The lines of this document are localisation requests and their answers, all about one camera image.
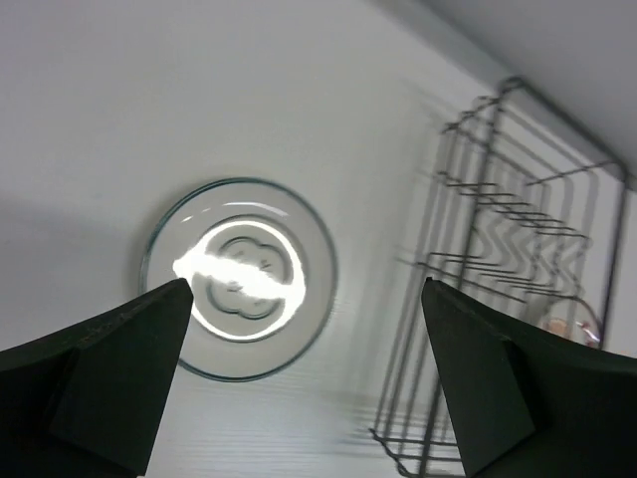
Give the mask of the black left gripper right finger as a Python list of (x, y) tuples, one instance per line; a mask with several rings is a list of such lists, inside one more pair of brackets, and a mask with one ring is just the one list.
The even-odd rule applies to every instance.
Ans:
[(427, 333), (469, 477), (633, 477), (636, 360), (429, 278)]

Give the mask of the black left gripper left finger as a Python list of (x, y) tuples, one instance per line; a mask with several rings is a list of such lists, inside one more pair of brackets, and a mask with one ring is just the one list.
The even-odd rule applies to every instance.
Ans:
[(192, 305), (176, 279), (3, 351), (2, 476), (144, 476)]

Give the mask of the white plate with orange sunburst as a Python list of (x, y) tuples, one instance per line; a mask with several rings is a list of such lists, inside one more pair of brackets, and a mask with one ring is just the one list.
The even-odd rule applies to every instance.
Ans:
[(537, 325), (554, 335), (599, 349), (600, 323), (593, 309), (578, 297), (549, 297), (539, 307)]

